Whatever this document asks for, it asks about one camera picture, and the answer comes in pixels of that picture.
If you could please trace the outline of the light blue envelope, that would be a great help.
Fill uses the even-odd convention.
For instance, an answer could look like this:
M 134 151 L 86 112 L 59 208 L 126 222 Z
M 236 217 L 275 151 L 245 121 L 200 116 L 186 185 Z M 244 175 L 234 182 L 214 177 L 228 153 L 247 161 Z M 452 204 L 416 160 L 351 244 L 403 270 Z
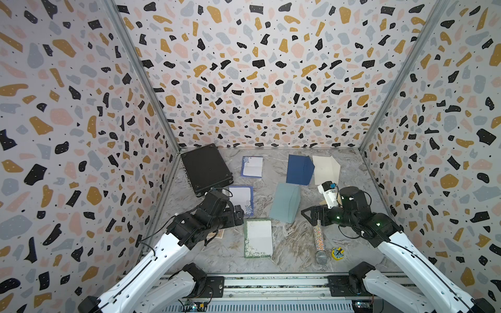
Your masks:
M 292 224 L 295 221 L 301 201 L 299 185 L 279 183 L 275 191 L 269 217 Z

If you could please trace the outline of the beige letter paper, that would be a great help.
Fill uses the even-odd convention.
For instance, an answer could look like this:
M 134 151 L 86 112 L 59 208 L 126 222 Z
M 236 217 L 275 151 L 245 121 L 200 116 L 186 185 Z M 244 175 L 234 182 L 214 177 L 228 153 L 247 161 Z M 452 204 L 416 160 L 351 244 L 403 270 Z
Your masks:
M 207 235 L 207 239 L 215 238 L 222 239 L 224 236 L 224 230 L 219 230 L 218 232 L 212 232 Z

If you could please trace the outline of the white blue-bordered letter paper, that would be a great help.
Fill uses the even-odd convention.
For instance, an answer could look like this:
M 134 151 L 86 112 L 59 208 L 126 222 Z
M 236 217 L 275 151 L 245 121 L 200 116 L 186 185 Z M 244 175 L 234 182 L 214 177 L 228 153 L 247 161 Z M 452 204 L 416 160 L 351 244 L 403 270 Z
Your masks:
M 245 217 L 254 216 L 254 194 L 252 186 L 229 186 L 230 201 L 240 206 Z

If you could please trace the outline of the white green-bordered letter paper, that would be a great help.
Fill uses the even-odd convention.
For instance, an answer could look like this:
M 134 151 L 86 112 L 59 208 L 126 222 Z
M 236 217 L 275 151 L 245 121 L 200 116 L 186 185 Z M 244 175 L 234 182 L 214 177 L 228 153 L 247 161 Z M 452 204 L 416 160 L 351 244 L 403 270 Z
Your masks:
M 271 258 L 273 233 L 270 219 L 249 219 L 244 225 L 244 257 Z

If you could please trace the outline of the dark blue envelope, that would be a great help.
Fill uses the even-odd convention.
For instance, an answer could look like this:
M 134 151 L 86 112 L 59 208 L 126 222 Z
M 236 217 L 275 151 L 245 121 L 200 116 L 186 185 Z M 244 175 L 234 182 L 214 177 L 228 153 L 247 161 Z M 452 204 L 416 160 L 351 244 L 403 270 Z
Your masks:
M 313 177 L 314 164 L 309 156 L 289 155 L 287 183 L 307 186 Z

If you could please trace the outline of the cream white envelope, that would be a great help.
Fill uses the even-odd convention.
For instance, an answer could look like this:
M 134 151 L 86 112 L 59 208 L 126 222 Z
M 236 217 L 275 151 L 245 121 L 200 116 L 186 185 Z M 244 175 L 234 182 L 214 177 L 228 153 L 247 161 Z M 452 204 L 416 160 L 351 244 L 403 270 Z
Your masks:
M 332 156 L 312 156 L 314 164 L 314 183 L 321 185 L 326 181 L 339 183 L 340 164 Z

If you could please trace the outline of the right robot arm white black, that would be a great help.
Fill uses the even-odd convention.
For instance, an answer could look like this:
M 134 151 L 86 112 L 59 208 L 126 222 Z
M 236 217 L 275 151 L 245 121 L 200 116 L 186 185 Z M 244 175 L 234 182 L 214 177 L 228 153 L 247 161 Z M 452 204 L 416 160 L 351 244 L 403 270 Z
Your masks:
M 419 289 L 414 292 L 361 262 L 348 273 L 354 294 L 370 293 L 402 312 L 494 312 L 484 298 L 473 298 L 441 273 L 409 240 L 402 227 L 384 213 L 371 210 L 370 195 L 355 186 L 340 189 L 327 181 L 318 187 L 326 204 L 312 206 L 301 215 L 312 226 L 350 228 L 358 239 L 393 261 Z

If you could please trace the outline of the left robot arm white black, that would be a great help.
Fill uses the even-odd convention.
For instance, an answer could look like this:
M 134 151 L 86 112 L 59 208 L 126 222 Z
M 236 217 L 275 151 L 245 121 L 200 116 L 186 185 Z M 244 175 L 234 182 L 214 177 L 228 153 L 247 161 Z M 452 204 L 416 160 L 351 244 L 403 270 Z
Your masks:
M 211 189 L 194 209 L 173 217 L 159 241 L 127 275 L 101 296 L 86 297 L 78 305 L 78 312 L 159 312 L 182 298 L 205 293 L 213 297 L 216 289 L 194 263 L 184 266 L 161 286 L 156 284 L 196 245 L 207 245 L 210 234 L 241 226 L 243 218 L 244 211 L 229 196 Z

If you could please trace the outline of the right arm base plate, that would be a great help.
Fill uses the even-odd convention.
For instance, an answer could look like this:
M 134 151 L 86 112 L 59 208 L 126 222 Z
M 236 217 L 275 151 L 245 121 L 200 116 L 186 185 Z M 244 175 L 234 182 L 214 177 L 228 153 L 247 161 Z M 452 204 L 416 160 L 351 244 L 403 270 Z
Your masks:
M 365 275 L 330 275 L 327 277 L 327 286 L 331 297 L 370 297 L 363 280 Z

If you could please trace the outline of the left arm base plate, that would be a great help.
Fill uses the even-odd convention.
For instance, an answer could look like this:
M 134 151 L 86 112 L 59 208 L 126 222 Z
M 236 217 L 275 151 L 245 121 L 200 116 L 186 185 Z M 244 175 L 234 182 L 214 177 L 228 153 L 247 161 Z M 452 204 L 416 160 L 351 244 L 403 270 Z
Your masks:
M 202 284 L 202 289 L 196 294 L 196 298 L 218 299 L 223 297 L 224 276 L 208 276 Z

